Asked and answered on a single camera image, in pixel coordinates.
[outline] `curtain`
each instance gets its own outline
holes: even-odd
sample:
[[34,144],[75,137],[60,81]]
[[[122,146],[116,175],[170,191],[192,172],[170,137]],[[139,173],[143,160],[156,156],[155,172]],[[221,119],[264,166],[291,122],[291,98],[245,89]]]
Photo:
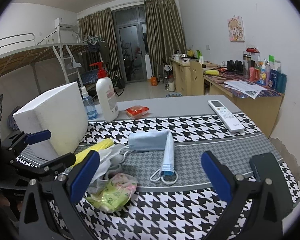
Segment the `curtain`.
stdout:
[[[104,39],[110,50],[110,66],[106,66],[107,70],[113,68],[119,63],[118,51],[117,51],[117,41],[115,38],[113,18],[110,8],[93,13],[86,17],[79,19],[79,33],[83,35],[98,36],[101,34],[102,39]],[[86,61],[89,69],[89,65],[98,62],[99,55],[95,52],[86,52]]]
[[185,35],[175,0],[146,0],[145,11],[152,74],[158,77],[162,58],[169,63],[175,50],[186,52]]

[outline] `canvas art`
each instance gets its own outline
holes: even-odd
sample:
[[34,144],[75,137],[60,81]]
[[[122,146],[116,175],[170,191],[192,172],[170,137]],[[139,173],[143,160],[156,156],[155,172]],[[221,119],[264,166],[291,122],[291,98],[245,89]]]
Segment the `canvas art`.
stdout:
[[241,16],[233,16],[228,19],[228,31],[230,41],[244,41],[244,31]]

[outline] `desk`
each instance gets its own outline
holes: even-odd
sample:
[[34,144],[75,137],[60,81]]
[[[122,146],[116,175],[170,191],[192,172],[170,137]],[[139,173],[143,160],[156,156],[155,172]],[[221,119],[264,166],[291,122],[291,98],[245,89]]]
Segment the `desk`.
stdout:
[[275,125],[284,95],[274,90],[261,91],[256,99],[224,87],[224,81],[246,80],[242,76],[220,73],[219,76],[204,75],[210,84],[210,95],[224,95],[239,107],[269,138]]
[[[183,96],[195,95],[191,92],[190,63],[184,63],[183,60],[175,60],[170,58],[170,64],[172,65],[176,92],[181,92]],[[215,68],[218,67],[218,64],[205,61],[202,66]]]
[[[231,134],[208,105],[220,100],[245,126],[241,133]],[[130,120],[123,112],[129,106],[150,108],[145,119]],[[179,179],[171,187],[150,182],[150,175],[162,162],[163,151],[131,153],[122,163],[123,172],[138,179],[132,199],[119,211],[108,214],[93,208],[84,198],[76,205],[82,220],[101,239],[202,239],[226,207],[211,187],[201,168],[200,156],[209,149],[234,173],[254,180],[249,159],[255,154],[272,152],[290,189],[294,206],[300,201],[298,184],[280,154],[253,124],[248,116],[223,95],[156,98],[118,102],[118,119],[107,123],[102,114],[91,122],[79,147],[88,147],[104,138],[127,144],[131,132],[170,129],[175,142],[175,170]],[[33,156],[22,153],[18,162],[29,163]],[[251,202],[234,228],[238,235]],[[55,203],[51,202],[60,227],[65,224]]]

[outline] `black headphones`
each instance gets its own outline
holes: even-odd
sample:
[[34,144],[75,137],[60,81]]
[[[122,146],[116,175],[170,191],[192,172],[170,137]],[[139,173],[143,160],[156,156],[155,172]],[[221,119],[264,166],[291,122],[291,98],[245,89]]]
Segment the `black headphones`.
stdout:
[[238,75],[243,74],[243,64],[240,60],[236,60],[235,62],[233,60],[228,60],[227,69],[229,72],[234,72]]

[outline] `air conditioner remote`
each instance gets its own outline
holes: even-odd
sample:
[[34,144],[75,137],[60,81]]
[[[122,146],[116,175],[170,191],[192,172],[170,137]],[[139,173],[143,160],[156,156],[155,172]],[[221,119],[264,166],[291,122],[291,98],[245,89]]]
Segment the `air conditioner remote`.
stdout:
[[208,103],[230,132],[234,133],[244,130],[244,126],[240,121],[219,100],[208,100]]

